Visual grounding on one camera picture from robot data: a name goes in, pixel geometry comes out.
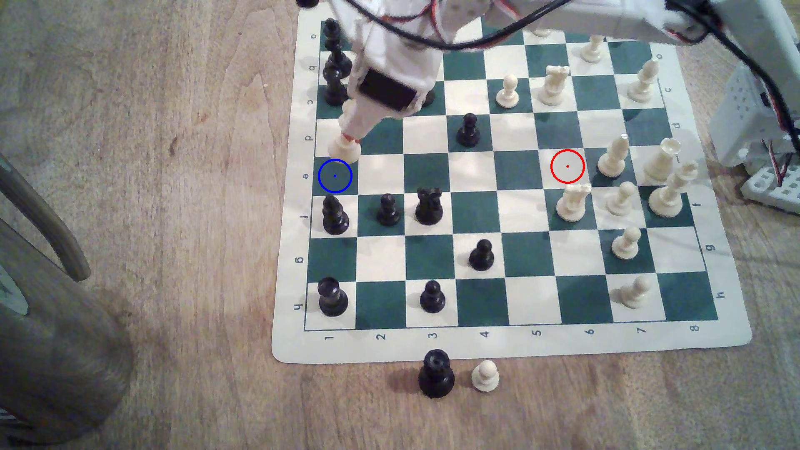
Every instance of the white chess piece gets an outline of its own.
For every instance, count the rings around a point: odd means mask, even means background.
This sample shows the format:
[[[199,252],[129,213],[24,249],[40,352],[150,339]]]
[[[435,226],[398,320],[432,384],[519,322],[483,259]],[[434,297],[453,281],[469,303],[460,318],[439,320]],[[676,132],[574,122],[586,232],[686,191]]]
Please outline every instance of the white chess piece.
[[[590,184],[567,184],[564,195],[555,204],[558,217],[567,222],[577,222],[586,213],[586,196],[592,191]]]
[[[672,173],[675,156],[681,152],[681,143],[675,138],[664,138],[661,148],[645,163],[645,175],[656,181],[665,181]]]
[[[606,202],[606,209],[613,215],[620,217],[628,215],[630,210],[633,209],[630,198],[633,197],[638,190],[636,185],[630,181],[625,181],[619,185],[616,195],[611,195]]]
[[[631,308],[638,308],[644,306],[647,300],[647,292],[653,287],[650,279],[644,275],[636,277],[632,284],[623,286],[619,290],[620,300],[622,304]]]
[[[547,66],[545,84],[539,90],[539,101],[548,106],[558,106],[564,100],[564,82],[570,75],[568,66]]]
[[[639,103],[647,103],[653,98],[653,85],[658,76],[658,60],[651,59],[638,72],[638,81],[628,86],[628,97]]]
[[[628,227],[611,242],[611,252],[619,259],[633,259],[639,253],[638,242],[641,237],[641,230]]]
[[[659,187],[647,200],[650,210],[661,217],[675,217],[683,208],[681,194],[686,185],[698,177],[698,164],[695,161],[683,163],[666,179],[666,186]]]
[[[598,170],[609,178],[618,177],[625,170],[625,157],[628,155],[630,140],[621,135],[606,148],[606,153],[598,160]]]
[[[603,36],[592,34],[589,37],[589,43],[581,49],[581,58],[586,62],[598,62],[602,59],[600,52],[600,44],[602,44]]]
[[[472,384],[480,392],[491,392],[500,383],[498,368],[489,360],[482,361],[472,371]]]
[[[519,102],[519,94],[516,91],[517,89],[517,77],[513,75],[506,75],[506,77],[502,80],[502,89],[498,91],[494,100],[498,103],[498,105],[504,108],[513,108],[517,106]]]

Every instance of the wood grain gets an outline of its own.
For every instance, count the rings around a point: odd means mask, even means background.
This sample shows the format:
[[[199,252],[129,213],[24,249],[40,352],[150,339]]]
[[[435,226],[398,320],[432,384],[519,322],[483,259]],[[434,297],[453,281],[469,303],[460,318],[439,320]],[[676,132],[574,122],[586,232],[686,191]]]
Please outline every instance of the wood grain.
[[[797,10],[794,0],[793,10]],[[287,0],[9,1],[0,149],[75,233],[130,330],[130,394],[58,448],[798,448],[800,218],[711,163],[754,329],[741,348],[498,360],[491,395],[419,364],[270,352],[297,8]],[[706,124],[734,60],[681,50]],[[8,204],[0,218],[54,257]]]

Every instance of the green square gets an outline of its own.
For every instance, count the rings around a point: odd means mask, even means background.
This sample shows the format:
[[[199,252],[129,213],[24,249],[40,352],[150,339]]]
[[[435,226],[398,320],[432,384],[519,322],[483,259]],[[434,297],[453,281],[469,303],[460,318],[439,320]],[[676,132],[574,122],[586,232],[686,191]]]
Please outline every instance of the green square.
[[[658,288],[668,321],[717,320],[714,294],[705,272],[660,273]]]
[[[492,128],[489,123],[489,115],[477,114],[478,122],[475,129],[481,133],[481,138],[475,147],[464,147],[455,140],[458,130],[464,125],[464,116],[447,116],[447,151],[492,151]]]
[[[566,55],[564,44],[539,44],[525,46],[528,60],[528,76],[541,78],[546,76],[545,68],[550,66],[569,66],[570,59]]]
[[[486,68],[483,65],[483,52],[451,51],[442,58],[445,66],[445,80],[483,80]]]
[[[442,192],[450,190],[450,163],[447,153],[423,153],[403,155],[406,192],[416,193],[419,187],[438,187]]]
[[[406,279],[455,277],[453,235],[406,236]]]
[[[378,221],[381,209],[381,195],[359,195],[358,197],[358,235],[359,236],[397,236],[405,231],[403,216],[402,192],[390,192],[394,195],[394,206],[400,212],[400,220],[391,227],[385,227]]]
[[[503,233],[502,257],[506,276],[554,275],[550,233]]]
[[[590,325],[614,322],[605,275],[557,276],[555,283],[561,323]]]
[[[618,110],[617,82],[613,75],[572,77],[578,110]]]
[[[308,244],[308,282],[317,283],[327,276],[339,282],[355,281],[355,249],[356,238],[312,239]]]
[[[450,194],[453,233],[495,233],[500,231],[498,193],[453,192]]]
[[[655,272],[653,252],[650,251],[650,241],[647,238],[647,229],[643,228],[642,237],[638,241],[639,252],[632,259],[619,259],[611,251],[611,243],[622,235],[623,230],[598,230],[600,234],[600,249],[606,274],[626,273],[651,273]]]
[[[639,41],[609,42],[611,64],[615,74],[636,74],[648,59],[653,58],[650,44]]]
[[[563,189],[545,189],[545,205],[547,205],[547,217],[550,218],[551,231],[594,230],[598,227],[594,220],[592,194],[586,196],[586,213],[577,222],[567,222],[555,211],[555,205],[562,195],[564,195]]]
[[[528,78],[517,80],[519,102],[513,108],[504,108],[498,105],[494,99],[494,96],[503,89],[502,80],[486,80],[486,87],[489,89],[489,112],[491,114],[534,112],[534,107],[530,100],[530,82]]]
[[[645,224],[648,228],[662,228],[662,227],[694,227],[694,217],[692,216],[692,208],[689,205],[689,195],[681,194],[683,207],[681,212],[673,218],[661,217],[650,210],[648,199],[650,194],[653,193],[660,186],[640,186],[639,196],[642,198],[642,209],[645,213]]]
[[[577,111],[534,113],[539,148],[581,148],[581,125]]]
[[[622,118],[632,146],[660,145],[664,138],[672,137],[670,119],[664,108],[622,110]]]
[[[314,158],[314,187],[312,195],[356,195],[358,193],[358,161],[348,166],[339,161],[330,161],[327,156]]]
[[[494,172],[499,191],[542,189],[539,152],[536,150],[495,151]]]
[[[459,327],[501,327],[508,325],[506,281],[494,279],[457,279]]]
[[[384,118],[361,140],[362,155],[399,155],[402,153],[402,122]]]
[[[406,282],[358,282],[355,285],[355,329],[406,327]]]

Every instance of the white square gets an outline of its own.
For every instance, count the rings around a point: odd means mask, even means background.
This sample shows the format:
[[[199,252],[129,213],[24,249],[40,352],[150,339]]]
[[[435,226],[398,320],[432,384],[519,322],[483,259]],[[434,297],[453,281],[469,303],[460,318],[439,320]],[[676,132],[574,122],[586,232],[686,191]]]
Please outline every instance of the white square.
[[[354,281],[339,283],[339,288],[347,294],[347,309],[336,317],[328,317],[319,309],[319,292],[316,283],[308,283],[306,297],[306,330],[352,330],[355,329],[355,291]]]
[[[358,281],[405,280],[406,237],[358,237],[356,242],[355,279]]]
[[[445,114],[489,114],[488,90],[485,79],[445,81]]]
[[[622,110],[578,111],[578,123],[585,148],[607,147],[627,133]]]
[[[642,199],[637,192],[629,198],[632,209],[624,216],[613,215],[606,205],[617,196],[619,187],[592,187],[592,205],[594,218],[600,230],[623,230],[628,227],[644,228],[645,214],[642,210]]]
[[[405,210],[406,219],[403,222],[406,224],[406,235],[419,236],[419,235],[452,235],[453,234],[453,213],[452,203],[450,202],[450,192],[442,192],[442,197],[439,199],[442,203],[442,220],[435,225],[422,225],[414,212],[419,205],[419,198],[417,193],[409,193],[403,195],[403,209]]]
[[[437,279],[445,295],[445,307],[433,314],[419,306],[419,296],[425,290],[426,279],[406,281],[406,327],[457,327],[458,301],[456,300],[455,280]]]
[[[486,271],[476,271],[470,267],[470,253],[481,239],[492,242],[494,264]],[[506,267],[502,257],[502,235],[500,233],[468,233],[453,235],[453,257],[455,258],[456,279],[504,278]]]
[[[509,325],[561,323],[554,276],[506,278]]]
[[[405,190],[403,155],[361,155],[358,159],[358,193],[399,194]]]
[[[347,231],[338,236],[329,235],[322,227],[322,201],[325,197],[315,195],[311,199],[311,238],[354,238],[358,236],[358,196],[357,195],[335,195],[336,199],[342,204],[342,208],[350,219],[350,226]]]
[[[496,46],[483,52],[486,79],[503,79],[508,74],[528,78],[528,58],[525,46]]]
[[[492,150],[536,150],[536,122],[533,113],[492,114]]]
[[[447,155],[451,192],[482,192],[498,189],[494,152],[457,151]]]
[[[605,275],[597,230],[551,231],[555,275]]]
[[[694,227],[647,228],[657,273],[706,271]]]
[[[498,191],[498,211],[503,233],[550,229],[543,189]]]
[[[646,277],[652,284],[652,288],[646,294],[646,302],[638,308],[630,308],[622,303],[619,289],[623,286],[633,284],[639,276]],[[658,288],[658,277],[654,273],[648,274],[623,274],[606,275],[610,298],[611,314],[614,322],[644,322],[651,320],[666,320],[664,314],[664,303],[661,299],[661,290]]]

